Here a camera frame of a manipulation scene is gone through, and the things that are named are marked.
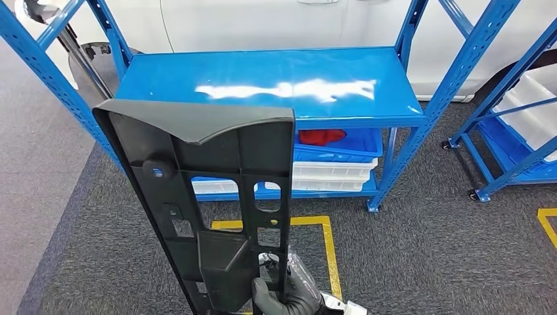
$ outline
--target car door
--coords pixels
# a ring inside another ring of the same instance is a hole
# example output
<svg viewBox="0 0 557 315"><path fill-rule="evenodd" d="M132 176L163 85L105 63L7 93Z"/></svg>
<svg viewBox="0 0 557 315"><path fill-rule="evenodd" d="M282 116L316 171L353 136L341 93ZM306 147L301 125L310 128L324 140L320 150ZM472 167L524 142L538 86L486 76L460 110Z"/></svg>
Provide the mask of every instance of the car door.
<svg viewBox="0 0 557 315"><path fill-rule="evenodd" d="M173 50L338 45L347 0L162 0Z"/></svg>
<svg viewBox="0 0 557 315"><path fill-rule="evenodd" d="M50 15L45 19L49 24L69 2L69 0L15 0L14 12L18 21L37 39L46 30L47 25L36 22L29 17L26 1L35 1L48 6ZM116 19L130 48L144 53L168 53L171 51L159 0L106 0L112 16ZM70 25L77 34L77 41L84 46L93 43L107 43L108 40L91 7L85 1L70 19ZM46 50L57 68L64 74L72 86L78 89L70 69L68 53L58 42L53 41Z"/></svg>

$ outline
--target blue shelving unit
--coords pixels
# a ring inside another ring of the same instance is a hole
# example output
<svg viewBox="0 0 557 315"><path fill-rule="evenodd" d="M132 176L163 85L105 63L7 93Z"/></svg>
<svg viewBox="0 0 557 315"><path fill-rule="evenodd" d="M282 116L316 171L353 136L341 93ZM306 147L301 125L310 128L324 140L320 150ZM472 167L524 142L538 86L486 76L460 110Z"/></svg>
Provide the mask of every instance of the blue shelving unit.
<svg viewBox="0 0 557 315"><path fill-rule="evenodd" d="M35 41L8 8L0 4L0 33L107 153L116 157L86 103L45 54L83 0L72 0L45 34ZM387 128L383 175L361 192L294 191L294 198L368 197L368 210L379 205L478 60L520 0L492 0L475 26L453 0L439 0L465 42L425 110L406 76L414 33L427 0L412 0L392 47L283 51L185 52L132 55L103 0L87 0L104 28L121 79L116 98L241 106L286 106L296 128ZM397 128L411 133L394 155ZM259 187L259 199L277 192ZM232 195L200 195L199 200L229 200Z"/></svg>
<svg viewBox="0 0 557 315"><path fill-rule="evenodd" d="M522 58L511 68L503 80L491 91L478 106L464 125L447 142L442 144L446 150L457 149L463 142L472 155L478 169L487 181L487 186L469 191L474 200L487 202L490 195L508 185L557 183L557 165L547 165L543 159L557 150L557 136L546 142L538 150L527 147L520 135L499 120L500 116L556 102L550 98L525 106L493 113L504 94L519 80L520 76L557 41L557 18L549 25ZM482 156L470 140L470 133L478 130L484 143L491 151L502 170L496 179L487 168Z"/></svg>

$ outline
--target gloved hand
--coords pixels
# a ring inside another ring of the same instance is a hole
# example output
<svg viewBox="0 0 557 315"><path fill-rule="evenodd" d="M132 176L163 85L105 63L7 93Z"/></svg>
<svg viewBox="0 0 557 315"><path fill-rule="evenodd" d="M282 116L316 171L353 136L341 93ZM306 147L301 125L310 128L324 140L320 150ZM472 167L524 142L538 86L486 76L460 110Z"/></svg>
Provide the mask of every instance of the gloved hand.
<svg viewBox="0 0 557 315"><path fill-rule="evenodd" d="M273 259L272 255L268 255L267 259ZM263 278L255 278L252 281L253 300L264 315L314 315L322 303L321 293L313 277L292 250L288 253L286 263L284 293L286 301L282 304L269 292Z"/></svg>

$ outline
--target yellow floor marking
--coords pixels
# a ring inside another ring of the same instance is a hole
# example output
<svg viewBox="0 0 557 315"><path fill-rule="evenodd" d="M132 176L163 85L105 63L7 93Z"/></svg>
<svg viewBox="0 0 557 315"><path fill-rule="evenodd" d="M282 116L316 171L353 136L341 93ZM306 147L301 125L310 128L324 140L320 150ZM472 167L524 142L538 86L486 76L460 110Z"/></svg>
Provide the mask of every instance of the yellow floor marking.
<svg viewBox="0 0 557 315"><path fill-rule="evenodd" d="M557 208L551 209L538 209L538 220L541 223L541 226L549 236L549 239L553 243L553 246L557 249L557 234L553 227L551 227L551 223L547 220L547 217L557 217Z"/></svg>
<svg viewBox="0 0 557 315"><path fill-rule="evenodd" d="M314 225L321 224L323 227L323 238L325 240L325 253L327 256L327 265L329 269L329 278L331 283L332 294L342 301L342 291L340 289L340 280L338 278L338 267L336 265L336 254L334 252L334 242L332 239L332 230L330 219L326 215L316 217L294 217L290 218L290 225ZM242 228L241 220L231 221L213 221L211 228L214 230L234 230Z"/></svg>

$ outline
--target gray carpet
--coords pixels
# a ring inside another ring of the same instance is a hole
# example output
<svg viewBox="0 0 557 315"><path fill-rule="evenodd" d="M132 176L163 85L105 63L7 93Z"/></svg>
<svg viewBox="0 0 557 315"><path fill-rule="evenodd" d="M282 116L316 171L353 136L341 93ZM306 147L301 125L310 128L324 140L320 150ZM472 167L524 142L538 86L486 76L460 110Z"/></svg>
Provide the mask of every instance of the gray carpet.
<svg viewBox="0 0 557 315"><path fill-rule="evenodd" d="M330 216L343 296L371 314L557 314L557 251L536 218L538 208L557 207L557 187L471 201L455 155L439 149L473 106L445 112L379 214L359 198L292 201L293 216ZM47 254L56 264L41 263L20 313L187 314L127 179L98 148L84 174L87 189L74 192L82 201L60 222L65 246L55 234ZM207 222L235 219L237 207L203 203L202 211ZM291 237L329 290L321 229L296 226Z"/></svg>

